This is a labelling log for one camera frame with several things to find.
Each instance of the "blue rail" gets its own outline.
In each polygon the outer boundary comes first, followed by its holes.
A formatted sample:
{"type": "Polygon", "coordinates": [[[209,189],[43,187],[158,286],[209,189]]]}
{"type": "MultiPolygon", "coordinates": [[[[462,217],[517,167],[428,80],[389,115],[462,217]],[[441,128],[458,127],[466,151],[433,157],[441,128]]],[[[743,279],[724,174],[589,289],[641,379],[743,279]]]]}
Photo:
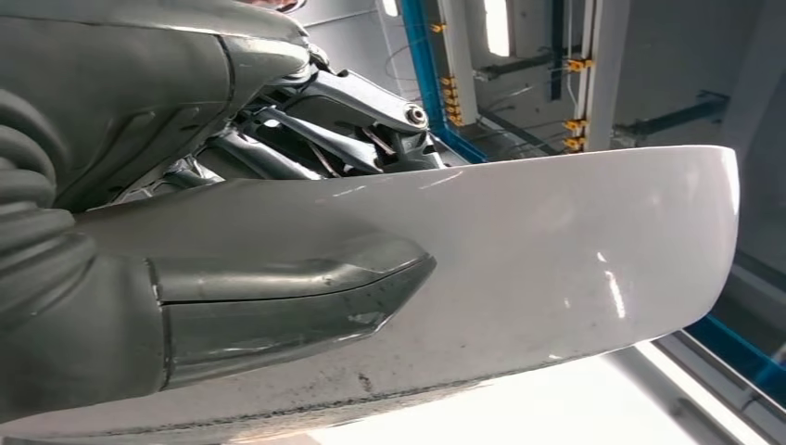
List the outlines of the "blue rail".
{"type": "Polygon", "coordinates": [[[707,315],[685,330],[774,401],[786,406],[784,364],[773,362],[712,315],[707,315]]]}
{"type": "Polygon", "coordinates": [[[433,50],[428,40],[428,23],[422,0],[400,0],[401,17],[407,32],[412,52],[412,63],[420,87],[425,113],[431,124],[431,132],[459,156],[474,164],[488,162],[485,153],[478,150],[448,124],[442,89],[434,64],[433,50]]]}

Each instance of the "electrical cable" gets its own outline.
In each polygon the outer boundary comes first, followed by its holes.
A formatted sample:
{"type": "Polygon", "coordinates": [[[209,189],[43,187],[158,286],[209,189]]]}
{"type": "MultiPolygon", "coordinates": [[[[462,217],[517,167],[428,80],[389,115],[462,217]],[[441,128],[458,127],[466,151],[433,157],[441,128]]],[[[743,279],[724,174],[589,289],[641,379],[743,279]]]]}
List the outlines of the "electrical cable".
{"type": "Polygon", "coordinates": [[[407,79],[405,77],[397,77],[393,73],[390,72],[390,62],[393,61],[393,58],[395,56],[401,54],[403,51],[405,51],[407,49],[410,49],[410,44],[406,44],[406,45],[402,46],[401,48],[397,49],[396,51],[393,51],[390,54],[390,56],[388,56],[385,59],[385,65],[384,65],[385,75],[387,77],[389,77],[390,79],[393,79],[393,80],[396,80],[396,81],[417,82],[417,79],[407,79]]]}
{"type": "MultiPolygon", "coordinates": [[[[560,79],[562,80],[562,79],[564,79],[564,78],[568,78],[568,82],[570,82],[570,76],[572,76],[573,74],[575,74],[575,73],[574,73],[574,72],[567,72],[566,74],[563,74],[562,76],[560,76],[560,79]]],[[[545,86],[545,85],[548,85],[548,84],[550,84],[550,83],[552,83],[552,82],[553,82],[553,81],[549,80],[549,81],[542,82],[542,83],[535,83],[535,84],[533,84],[533,85],[527,85],[527,86],[525,86],[524,88],[521,88],[521,89],[519,89],[519,90],[516,90],[516,91],[514,91],[514,92],[512,92],[512,93],[510,93],[510,94],[508,94],[508,95],[506,95],[506,96],[504,96],[504,97],[501,97],[501,98],[499,98],[499,99],[495,100],[494,102],[491,102],[491,103],[490,103],[490,104],[489,104],[487,107],[485,107],[485,109],[488,109],[488,110],[490,110],[490,111],[493,111],[493,110],[494,110],[494,107],[496,107],[496,106],[498,106],[500,103],[502,103],[502,102],[504,102],[504,101],[506,101],[506,100],[510,99],[511,97],[516,97],[517,95],[522,95],[522,94],[524,94],[524,93],[527,93],[527,92],[529,92],[529,91],[532,91],[533,89],[535,89],[535,88],[537,88],[537,87],[539,87],[539,86],[545,86]]]]}

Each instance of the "metal frame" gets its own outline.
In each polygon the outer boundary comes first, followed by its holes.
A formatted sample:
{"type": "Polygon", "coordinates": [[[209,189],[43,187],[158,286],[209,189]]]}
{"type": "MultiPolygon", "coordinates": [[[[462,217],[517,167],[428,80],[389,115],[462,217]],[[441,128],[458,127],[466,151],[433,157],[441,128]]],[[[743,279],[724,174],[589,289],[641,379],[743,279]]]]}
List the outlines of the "metal frame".
{"type": "Polygon", "coordinates": [[[432,133],[457,155],[472,163],[487,162],[488,157],[461,137],[448,125],[441,88],[429,42],[429,28],[420,0],[400,0],[401,17],[410,41],[415,76],[420,86],[424,109],[431,123],[432,133]]]}
{"type": "MultiPolygon", "coordinates": [[[[580,44],[573,45],[572,53],[578,53],[581,51],[580,44]]],[[[562,60],[565,57],[569,56],[567,49],[564,48],[561,55],[556,55],[552,52],[548,52],[546,54],[541,54],[534,57],[522,58],[520,60],[516,60],[515,62],[506,63],[505,65],[489,65],[487,67],[479,68],[475,70],[475,73],[479,75],[484,82],[489,82],[497,79],[500,76],[505,74],[510,74],[513,72],[529,70],[530,68],[537,68],[542,67],[543,65],[551,64],[555,59],[562,60]]]]}
{"type": "Polygon", "coordinates": [[[679,127],[701,119],[718,119],[726,111],[729,98],[725,95],[712,94],[709,99],[696,105],[672,111],[664,115],[630,124],[615,126],[615,134],[631,137],[639,142],[648,136],[679,127]]]}
{"type": "Polygon", "coordinates": [[[442,32],[445,36],[445,50],[448,54],[450,71],[456,79],[456,90],[462,109],[464,124],[477,122],[477,97],[472,60],[469,57],[469,33],[466,27],[464,2],[438,0],[442,21],[447,24],[442,32]]]}
{"type": "Polygon", "coordinates": [[[786,443],[786,412],[686,331],[654,342],[769,443],[786,443]]]}
{"type": "Polygon", "coordinates": [[[563,53],[564,47],[564,0],[551,0],[551,53],[555,55],[551,63],[551,83],[549,100],[560,100],[563,96],[563,53]]]}
{"type": "Polygon", "coordinates": [[[584,8],[581,57],[594,66],[580,73],[574,117],[588,121],[584,151],[603,151],[611,144],[630,0],[587,0],[584,8]]]}

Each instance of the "ceiling light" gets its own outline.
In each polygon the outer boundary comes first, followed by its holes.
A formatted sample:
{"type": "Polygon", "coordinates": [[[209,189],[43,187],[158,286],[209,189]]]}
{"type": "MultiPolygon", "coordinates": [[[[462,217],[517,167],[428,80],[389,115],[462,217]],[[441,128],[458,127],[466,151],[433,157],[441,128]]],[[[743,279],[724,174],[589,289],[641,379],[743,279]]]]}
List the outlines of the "ceiling light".
{"type": "Polygon", "coordinates": [[[396,1],[397,0],[382,0],[382,8],[390,17],[399,16],[399,4],[396,3],[396,1]]]}
{"type": "Polygon", "coordinates": [[[488,51],[497,56],[509,57],[511,39],[508,31],[507,0],[484,0],[486,6],[486,39],[488,51]]]}

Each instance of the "dark stain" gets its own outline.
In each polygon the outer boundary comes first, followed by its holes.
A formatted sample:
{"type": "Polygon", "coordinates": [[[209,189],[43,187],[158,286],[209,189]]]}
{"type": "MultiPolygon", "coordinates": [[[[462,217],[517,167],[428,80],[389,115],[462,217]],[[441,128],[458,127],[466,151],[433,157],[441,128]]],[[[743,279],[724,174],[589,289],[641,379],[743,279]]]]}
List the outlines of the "dark stain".
{"type": "MultiPolygon", "coordinates": [[[[571,360],[578,360],[584,357],[591,357],[596,354],[584,354],[581,356],[571,357],[571,360]]],[[[295,408],[291,408],[288,410],[275,410],[270,412],[264,413],[249,413],[249,414],[242,414],[242,415],[235,415],[229,417],[216,417],[209,421],[202,421],[202,422],[185,422],[180,424],[166,424],[162,426],[142,426],[142,427],[135,427],[135,428],[124,428],[124,429],[114,429],[109,431],[103,431],[99,433],[88,433],[88,434],[70,434],[70,435],[60,435],[56,437],[47,437],[46,439],[86,439],[86,438],[115,438],[120,436],[136,436],[136,435],[149,435],[154,433],[188,433],[194,431],[195,428],[207,428],[212,426],[228,426],[232,424],[237,424],[241,422],[251,422],[251,421],[259,421],[262,419],[275,419],[282,416],[289,416],[293,414],[300,414],[300,413],[318,413],[324,412],[327,410],[334,410],[338,408],[345,408],[353,405],[363,405],[366,403],[376,403],[379,401],[390,401],[395,399],[401,399],[404,397],[412,397],[412,396],[421,396],[420,402],[424,401],[431,401],[429,400],[426,395],[429,392],[434,392],[438,390],[448,390],[448,389],[459,389],[459,390],[467,390],[469,388],[474,387],[475,385],[485,382],[487,380],[492,380],[495,378],[505,377],[507,375],[517,375],[522,374],[527,371],[533,371],[535,369],[545,367],[547,363],[542,363],[541,365],[534,365],[529,366],[527,368],[520,368],[520,369],[513,369],[508,370],[502,373],[493,373],[487,375],[480,375],[473,378],[467,378],[464,380],[456,380],[449,383],[442,383],[437,385],[431,385],[426,387],[418,387],[418,388],[411,388],[401,391],[393,391],[389,393],[383,394],[374,394],[367,398],[360,398],[360,399],[345,399],[345,400],[335,400],[329,402],[322,402],[322,403],[315,403],[312,405],[302,405],[297,406],[295,408]]],[[[365,375],[360,374],[358,378],[366,378],[365,375]]]]}
{"type": "Polygon", "coordinates": [[[363,387],[364,391],[368,393],[374,391],[374,387],[371,384],[371,379],[368,378],[364,373],[358,373],[358,380],[361,382],[361,386],[363,387]]]}

